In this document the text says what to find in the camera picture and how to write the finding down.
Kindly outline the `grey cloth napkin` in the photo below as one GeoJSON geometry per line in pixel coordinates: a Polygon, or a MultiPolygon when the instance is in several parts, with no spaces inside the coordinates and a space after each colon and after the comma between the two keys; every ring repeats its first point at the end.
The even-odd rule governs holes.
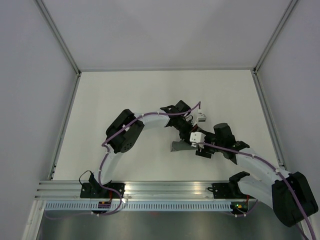
{"type": "Polygon", "coordinates": [[[179,152],[179,151],[195,151],[196,147],[191,144],[181,140],[181,141],[172,141],[170,151],[179,152]]]}

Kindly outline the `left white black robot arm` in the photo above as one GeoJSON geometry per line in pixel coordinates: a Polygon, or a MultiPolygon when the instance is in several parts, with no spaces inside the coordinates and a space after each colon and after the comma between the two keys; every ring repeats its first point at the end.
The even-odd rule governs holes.
{"type": "Polygon", "coordinates": [[[134,113],[129,109],[123,110],[105,132],[106,140],[101,144],[106,149],[105,156],[98,170],[89,177],[92,193],[98,198],[108,195],[108,184],[116,165],[122,155],[134,146],[143,131],[173,127],[179,133],[180,141],[177,143],[183,148],[192,148],[190,136],[195,125],[187,117],[200,108],[201,102],[191,108],[180,100],[176,105],[161,107],[152,112],[134,113]]]}

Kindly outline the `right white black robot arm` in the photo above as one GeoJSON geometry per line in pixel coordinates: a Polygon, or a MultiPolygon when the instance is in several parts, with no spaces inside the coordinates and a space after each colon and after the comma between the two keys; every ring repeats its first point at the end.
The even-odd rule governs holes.
{"type": "Polygon", "coordinates": [[[319,211],[307,178],[301,172],[291,173],[259,156],[247,143],[237,141],[227,123],[190,133],[196,154],[209,158],[222,153],[244,170],[229,178],[228,192],[235,198],[248,195],[270,207],[282,224],[292,227],[319,211]]]}

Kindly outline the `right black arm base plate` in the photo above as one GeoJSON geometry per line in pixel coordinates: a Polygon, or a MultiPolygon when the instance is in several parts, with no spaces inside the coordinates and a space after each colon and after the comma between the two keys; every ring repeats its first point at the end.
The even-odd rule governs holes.
{"type": "Polygon", "coordinates": [[[250,195],[241,193],[240,190],[231,183],[216,182],[212,183],[211,186],[206,189],[213,194],[214,199],[254,199],[254,197],[250,195]]]}

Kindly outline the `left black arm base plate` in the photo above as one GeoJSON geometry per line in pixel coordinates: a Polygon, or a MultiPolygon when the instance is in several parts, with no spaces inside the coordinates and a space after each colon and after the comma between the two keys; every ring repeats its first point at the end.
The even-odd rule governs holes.
{"type": "MultiPolygon", "coordinates": [[[[122,182],[111,182],[105,185],[105,187],[118,191],[121,197],[125,193],[125,184],[122,182]]],[[[120,199],[119,195],[105,188],[98,186],[97,190],[90,185],[90,183],[83,183],[80,191],[81,199],[120,199]]]]}

